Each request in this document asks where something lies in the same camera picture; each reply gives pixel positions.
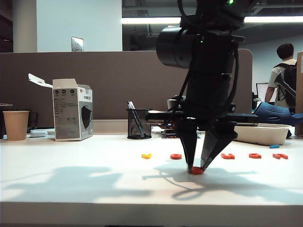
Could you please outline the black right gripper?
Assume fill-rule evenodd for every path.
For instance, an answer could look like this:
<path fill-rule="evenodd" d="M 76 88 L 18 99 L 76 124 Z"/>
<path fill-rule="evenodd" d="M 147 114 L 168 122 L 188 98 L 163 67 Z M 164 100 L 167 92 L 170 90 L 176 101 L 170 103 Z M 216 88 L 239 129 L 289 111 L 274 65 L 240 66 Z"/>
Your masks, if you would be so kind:
<path fill-rule="evenodd" d="M 167 111 L 149 110 L 145 117 L 149 123 L 172 123 L 178 129 L 183 146 L 187 171 L 194 163 L 197 128 L 209 129 L 201 154 L 201 168 L 206 170 L 216 156 L 238 137 L 236 125 L 256 125 L 258 117 L 249 113 L 234 113 L 232 102 L 238 88 L 239 71 L 218 75 L 188 72 L 186 98 L 173 99 Z"/>

